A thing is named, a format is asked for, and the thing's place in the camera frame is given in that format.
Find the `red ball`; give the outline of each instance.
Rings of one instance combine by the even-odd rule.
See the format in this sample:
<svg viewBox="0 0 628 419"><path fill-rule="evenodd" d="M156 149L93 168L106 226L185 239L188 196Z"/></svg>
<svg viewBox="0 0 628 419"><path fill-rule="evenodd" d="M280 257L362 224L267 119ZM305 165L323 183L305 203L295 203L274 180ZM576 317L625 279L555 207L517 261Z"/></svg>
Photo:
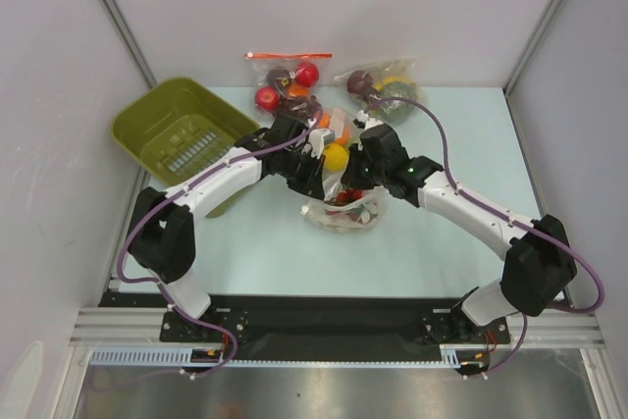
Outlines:
<svg viewBox="0 0 628 419"><path fill-rule="evenodd" d="M304 87L312 87L318 81L318 68L314 63L304 61L296 67L294 80Z"/></svg>
<svg viewBox="0 0 628 419"><path fill-rule="evenodd" d="M279 93L273 87L262 87L255 93L255 105L267 112L274 112L279 103Z"/></svg>

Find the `black mounting plate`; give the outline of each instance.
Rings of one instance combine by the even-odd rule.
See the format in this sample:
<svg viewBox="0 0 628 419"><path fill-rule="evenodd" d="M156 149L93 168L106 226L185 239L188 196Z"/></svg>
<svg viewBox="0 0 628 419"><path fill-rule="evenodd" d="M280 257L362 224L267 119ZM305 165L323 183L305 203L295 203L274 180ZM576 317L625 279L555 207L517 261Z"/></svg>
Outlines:
<svg viewBox="0 0 628 419"><path fill-rule="evenodd" d="M470 340L453 331L447 310L457 299L212 295L212 301L216 310L203 320L236 335L238 360L439 361L440 344L474 345L478 351L487 344L483 331ZM497 343L510 343L505 319L487 329ZM222 334L192 325L174 312L164 315L162 342L222 340Z"/></svg>

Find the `yellow fruit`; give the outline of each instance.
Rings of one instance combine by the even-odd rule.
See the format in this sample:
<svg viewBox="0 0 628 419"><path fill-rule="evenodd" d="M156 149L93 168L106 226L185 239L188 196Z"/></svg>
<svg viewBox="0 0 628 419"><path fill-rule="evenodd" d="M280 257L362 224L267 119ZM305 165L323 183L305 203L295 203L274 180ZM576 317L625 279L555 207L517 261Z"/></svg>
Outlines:
<svg viewBox="0 0 628 419"><path fill-rule="evenodd" d="M349 162L349 153L335 142L325 148L323 155L325 156L323 167L330 172L340 172Z"/></svg>

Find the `gray wall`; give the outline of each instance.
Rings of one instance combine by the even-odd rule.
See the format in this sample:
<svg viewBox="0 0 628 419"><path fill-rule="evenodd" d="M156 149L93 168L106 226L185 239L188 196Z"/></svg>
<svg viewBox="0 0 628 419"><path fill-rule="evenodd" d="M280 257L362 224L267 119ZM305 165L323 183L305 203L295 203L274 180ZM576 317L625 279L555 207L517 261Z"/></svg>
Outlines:
<svg viewBox="0 0 628 419"><path fill-rule="evenodd" d="M515 89L514 115L547 209L596 267L598 319L628 386L628 0L567 0ZM595 291L579 276L576 300Z"/></svg>
<svg viewBox="0 0 628 419"><path fill-rule="evenodd" d="M158 80L250 84L247 51L417 56L424 85L501 86L549 0L117 0Z"/></svg>
<svg viewBox="0 0 628 419"><path fill-rule="evenodd" d="M0 0L0 12L0 389L41 340L40 418L136 173L108 126L145 86L97 0Z"/></svg>

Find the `light blue table surface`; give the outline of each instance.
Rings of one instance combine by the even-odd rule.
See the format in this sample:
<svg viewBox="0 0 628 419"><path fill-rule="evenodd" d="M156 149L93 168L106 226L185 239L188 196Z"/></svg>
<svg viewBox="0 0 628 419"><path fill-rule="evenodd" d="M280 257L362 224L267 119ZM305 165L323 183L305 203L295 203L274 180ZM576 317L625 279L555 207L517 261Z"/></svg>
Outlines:
<svg viewBox="0 0 628 419"><path fill-rule="evenodd" d="M247 114L252 91L212 89ZM449 140L451 167L466 186L514 211L539 210L514 127L499 88L426 88ZM319 89L323 106L355 106L341 90ZM395 127L411 156L442 162L436 127L415 114ZM150 185L163 188L151 180ZM501 275L502 263L479 240L442 217L389 197L370 231L333 234L299 210L307 198L268 177L218 219L196 227L194 268L210 293L268 295L458 297ZM130 277L146 272L128 258ZM157 291L152 284L121 291Z"/></svg>

